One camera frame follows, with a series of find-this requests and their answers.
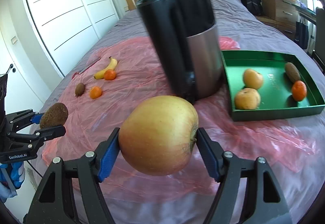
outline metal bolt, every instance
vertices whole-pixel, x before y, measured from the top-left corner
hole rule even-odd
[[[60,157],[55,157],[55,158],[53,158],[53,162],[54,162],[55,164],[59,163],[60,161],[61,161],[61,158],[60,158]]]
[[[266,159],[264,157],[258,157],[257,161],[261,164],[265,164],[266,163]]]
[[[234,154],[231,151],[226,151],[226,152],[224,152],[224,156],[227,158],[231,158],[234,156]]]
[[[90,158],[93,157],[95,153],[93,151],[86,152],[86,157]]]

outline plastic wrap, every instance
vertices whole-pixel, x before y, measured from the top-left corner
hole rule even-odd
[[[239,49],[238,43],[228,37],[220,37],[220,47]],[[109,64],[110,56],[119,61],[116,79],[95,80],[94,73]],[[148,37],[132,38],[98,49],[88,62],[97,57],[101,59],[77,75],[59,99],[69,110],[65,124],[67,133],[47,142],[43,151],[47,164],[56,156],[69,160],[94,150],[115,127],[121,126],[140,102],[172,94]],[[86,90],[84,95],[75,97],[75,86],[80,82],[86,85]],[[89,91],[95,85],[102,88],[103,94],[92,100]],[[233,122],[227,112],[227,98],[224,85],[216,94],[194,105],[199,114],[199,126],[204,127],[211,139],[218,141],[224,150],[231,150],[246,159],[264,156],[271,165],[280,162],[294,172],[303,166],[301,157],[315,153],[314,142],[305,143],[299,130],[289,126],[286,120]],[[78,188],[77,181],[74,181],[74,187]],[[101,184],[105,197],[133,202],[174,200],[189,192],[212,195],[217,187],[196,147],[183,170],[165,177],[141,174],[119,154],[110,177]]]

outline gloved hand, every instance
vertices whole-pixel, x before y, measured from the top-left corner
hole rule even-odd
[[[16,188],[20,188],[22,186],[23,181],[25,180],[25,168],[24,162],[17,162],[13,164],[5,164],[0,163],[0,168],[8,168],[8,166],[12,166],[12,171],[10,174],[10,178],[12,183]],[[4,203],[7,198],[11,198],[16,196],[16,193],[13,193],[10,188],[8,188],[7,181],[4,178],[4,175],[0,171],[0,199]]]

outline banana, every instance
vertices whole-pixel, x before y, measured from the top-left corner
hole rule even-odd
[[[98,72],[94,75],[94,77],[95,77],[97,80],[100,80],[100,79],[103,79],[103,78],[104,78],[104,74],[105,74],[106,70],[109,70],[109,69],[114,70],[114,69],[115,69],[115,67],[116,67],[116,65],[117,65],[117,63],[118,63],[117,60],[116,60],[115,58],[112,58],[111,56],[110,56],[109,58],[110,58],[110,63],[109,63],[109,65],[108,65],[105,69],[98,71]]]

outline gray bedsheet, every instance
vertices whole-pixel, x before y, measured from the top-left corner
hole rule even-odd
[[[217,19],[219,34],[233,38],[243,50],[273,51],[295,54],[306,67],[322,95],[325,95],[325,78],[317,65],[294,42],[286,38],[278,30],[257,21],[238,0],[212,0],[213,10]],[[77,64],[77,66],[61,81],[58,87],[45,102],[41,112],[46,111],[56,103],[71,80],[72,74],[81,70],[87,63],[90,54],[102,47],[107,47],[131,37],[147,36],[146,30],[137,11],[128,12],[115,27],[102,38]],[[315,155],[303,156],[304,168],[294,173],[280,163],[272,166],[284,191],[294,223],[305,214],[316,198],[325,180],[325,112],[320,115],[289,119],[289,124],[296,127],[307,142],[315,142],[318,150]],[[43,174],[46,165],[39,157],[32,163]],[[37,182],[40,177],[35,174]],[[238,193],[233,215],[233,223],[238,221],[240,206],[243,202],[244,188]],[[81,195],[75,191],[75,198],[81,219],[85,220]],[[213,201],[213,196],[187,194],[178,201],[164,203],[144,203],[119,201],[106,198],[108,207],[116,223],[145,223],[145,224],[176,224],[202,223]]]

